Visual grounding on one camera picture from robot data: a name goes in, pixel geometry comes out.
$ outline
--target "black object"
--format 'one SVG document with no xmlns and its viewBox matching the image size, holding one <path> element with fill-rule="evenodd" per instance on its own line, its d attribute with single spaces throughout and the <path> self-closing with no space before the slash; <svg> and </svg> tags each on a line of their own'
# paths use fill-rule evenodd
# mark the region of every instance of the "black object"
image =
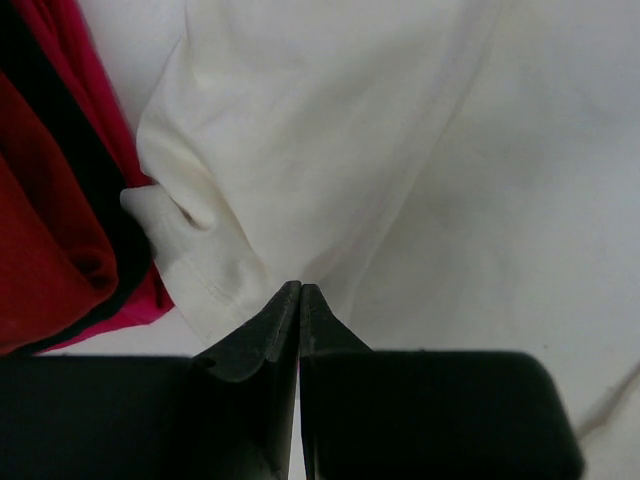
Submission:
<svg viewBox="0 0 640 480">
<path fill-rule="evenodd" d="M 105 302 L 52 337 L 15 353 L 37 353 L 70 340 L 114 316 L 151 267 L 151 247 L 142 228 L 120 206 L 124 177 L 10 0 L 0 0 L 2 71 L 47 127 L 116 257 L 118 286 Z"/>
<path fill-rule="evenodd" d="M 194 359 L 0 361 L 0 478 L 285 479 L 298 351 L 311 480 L 582 473 L 531 357 L 374 352 L 291 282 Z"/>
</svg>

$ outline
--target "red cloth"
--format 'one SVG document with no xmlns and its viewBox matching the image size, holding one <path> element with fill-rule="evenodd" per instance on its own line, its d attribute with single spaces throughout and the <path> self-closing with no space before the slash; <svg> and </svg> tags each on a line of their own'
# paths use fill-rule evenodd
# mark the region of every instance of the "red cloth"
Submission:
<svg viewBox="0 0 640 480">
<path fill-rule="evenodd" d="M 40 47 L 62 78 L 130 187 L 150 180 L 141 172 L 135 145 L 111 84 L 93 49 L 74 0 L 13 0 Z M 173 307 L 155 267 L 122 310 L 60 348 L 99 333 L 153 322 Z"/>
<path fill-rule="evenodd" d="M 115 255 L 47 128 L 0 73 L 0 353 L 108 299 Z"/>
</svg>

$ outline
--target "pink cloth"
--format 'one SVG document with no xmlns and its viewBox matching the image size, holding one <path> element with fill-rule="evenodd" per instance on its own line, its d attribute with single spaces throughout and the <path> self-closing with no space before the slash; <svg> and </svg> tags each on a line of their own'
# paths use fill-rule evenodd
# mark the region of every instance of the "pink cloth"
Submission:
<svg viewBox="0 0 640 480">
<path fill-rule="evenodd" d="M 120 168 L 129 187 L 151 182 L 140 170 L 136 148 L 111 84 L 74 0 L 13 0 L 40 47 Z M 146 325 L 173 307 L 160 275 L 152 267 L 122 310 L 61 348 L 100 333 Z"/>
</svg>

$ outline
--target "white cloth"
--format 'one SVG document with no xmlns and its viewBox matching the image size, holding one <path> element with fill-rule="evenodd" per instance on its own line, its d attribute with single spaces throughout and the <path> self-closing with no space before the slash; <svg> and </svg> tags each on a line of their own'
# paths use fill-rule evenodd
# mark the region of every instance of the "white cloth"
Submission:
<svg viewBox="0 0 640 480">
<path fill-rule="evenodd" d="M 124 206 L 215 342 L 286 280 L 342 318 L 476 73 L 499 1 L 188 0 Z"/>
</svg>

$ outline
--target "dark red cloth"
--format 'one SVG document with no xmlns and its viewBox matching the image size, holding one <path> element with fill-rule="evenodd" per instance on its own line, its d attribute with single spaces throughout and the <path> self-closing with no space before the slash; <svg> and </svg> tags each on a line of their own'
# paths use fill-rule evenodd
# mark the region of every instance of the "dark red cloth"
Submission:
<svg viewBox="0 0 640 480">
<path fill-rule="evenodd" d="M 0 353 L 108 299 L 115 254 L 55 140 L 0 73 Z"/>
<path fill-rule="evenodd" d="M 103 144 L 120 168 L 127 185 L 149 185 L 129 128 L 111 84 L 93 48 L 84 18 L 74 0 L 12 0 L 47 58 L 62 78 Z M 99 333 L 153 322 L 173 307 L 160 275 L 152 267 L 122 310 L 89 327 L 70 345 Z"/>
</svg>

